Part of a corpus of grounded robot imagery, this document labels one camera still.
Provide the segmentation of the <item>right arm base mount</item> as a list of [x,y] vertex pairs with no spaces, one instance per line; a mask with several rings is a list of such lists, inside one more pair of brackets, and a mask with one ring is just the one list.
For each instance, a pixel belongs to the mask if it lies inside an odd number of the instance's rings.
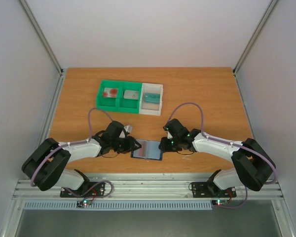
[[193,198],[235,198],[237,197],[234,187],[227,190],[218,190],[215,193],[210,191],[206,182],[192,182],[188,189],[192,192]]

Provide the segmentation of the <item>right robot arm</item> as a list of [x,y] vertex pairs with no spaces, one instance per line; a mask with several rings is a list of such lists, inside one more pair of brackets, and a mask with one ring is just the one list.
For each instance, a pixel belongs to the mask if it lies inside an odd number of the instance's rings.
[[267,184],[276,168],[275,163],[254,139],[230,141],[210,136],[199,129],[189,131],[176,118],[168,121],[163,129],[167,136],[160,141],[161,152],[179,153],[187,150],[191,153],[207,153],[233,164],[233,168],[219,169],[208,179],[207,189],[213,196],[237,186],[245,186],[258,192]]

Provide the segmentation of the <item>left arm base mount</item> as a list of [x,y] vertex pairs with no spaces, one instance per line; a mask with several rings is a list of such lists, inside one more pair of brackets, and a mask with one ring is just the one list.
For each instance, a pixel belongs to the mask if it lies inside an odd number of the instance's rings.
[[61,188],[61,198],[89,198],[89,197],[103,197],[105,194],[106,185],[105,182],[88,182],[82,184],[77,190],[69,188]]

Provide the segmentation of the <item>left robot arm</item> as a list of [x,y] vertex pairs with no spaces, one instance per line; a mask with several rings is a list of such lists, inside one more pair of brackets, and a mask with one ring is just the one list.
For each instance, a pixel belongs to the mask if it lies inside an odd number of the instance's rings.
[[69,162],[83,158],[97,158],[110,151],[127,154],[141,148],[123,124],[112,121],[106,130],[75,142],[57,142],[45,139],[22,165],[22,172],[30,179],[31,186],[47,191],[52,187],[72,190],[83,197],[89,192],[90,180],[81,171],[68,170]]

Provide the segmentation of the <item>dark blue card holder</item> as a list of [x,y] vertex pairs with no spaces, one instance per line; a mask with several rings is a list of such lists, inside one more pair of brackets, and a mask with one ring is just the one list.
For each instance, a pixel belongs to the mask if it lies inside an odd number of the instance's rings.
[[[163,157],[163,153],[161,152],[161,150],[159,149],[159,141],[152,141],[152,140],[148,140],[149,141],[149,147],[148,147],[148,157],[145,159],[148,160],[156,160],[156,161],[162,161],[162,157]],[[134,156],[134,151],[131,153],[131,158],[137,158]]]

